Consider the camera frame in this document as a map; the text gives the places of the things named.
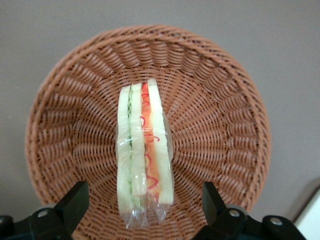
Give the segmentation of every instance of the brown basket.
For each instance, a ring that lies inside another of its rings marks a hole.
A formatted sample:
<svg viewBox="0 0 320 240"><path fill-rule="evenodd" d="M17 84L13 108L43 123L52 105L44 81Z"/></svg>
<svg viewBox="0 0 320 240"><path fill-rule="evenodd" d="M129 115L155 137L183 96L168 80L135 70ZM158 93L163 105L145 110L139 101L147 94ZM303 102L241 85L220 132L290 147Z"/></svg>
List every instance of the brown basket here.
<svg viewBox="0 0 320 240"><path fill-rule="evenodd" d="M121 87L155 78L173 139L174 205L158 226L125 230L117 206L115 129ZM250 210L267 177L269 123L241 65L220 47L165 25L100 33L65 56L35 98L25 153L43 204L87 180L80 239L190 239L206 219L202 184Z"/></svg>

